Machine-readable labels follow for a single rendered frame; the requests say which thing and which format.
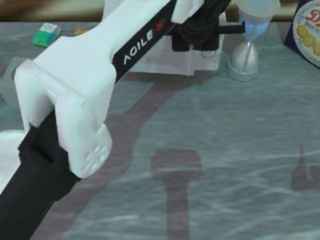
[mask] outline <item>hourglass top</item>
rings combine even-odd
[[[239,15],[251,23],[265,23],[279,11],[280,0],[237,0]]]

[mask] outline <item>wooden background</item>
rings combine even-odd
[[[290,21],[298,1],[281,0],[282,7],[274,21]],[[228,21],[238,18],[235,2],[232,0],[227,9]],[[0,0],[0,21],[99,22],[103,7],[104,0]]]

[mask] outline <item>robotic arm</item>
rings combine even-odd
[[[30,239],[52,204],[100,169],[112,147],[104,121],[115,83],[213,2],[218,19],[230,0],[125,0],[92,30],[60,37],[17,68],[26,136],[21,164],[0,195],[0,239]]]

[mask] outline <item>marble surface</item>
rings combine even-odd
[[[72,35],[93,24],[61,26]],[[39,26],[0,24],[2,65],[42,51],[31,44]],[[319,240],[320,72],[283,46],[288,28],[257,39],[252,82],[226,76],[242,40],[232,35],[220,72],[128,74],[106,120],[109,159],[32,240]],[[0,102],[0,130],[21,128],[19,110]]]

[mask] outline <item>small orange object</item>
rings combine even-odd
[[[76,30],[75,30],[75,34],[76,35],[81,35],[81,34],[84,34],[84,33],[86,33],[88,30],[86,30],[86,29],[83,29],[83,28],[81,28],[81,27],[78,27]]]

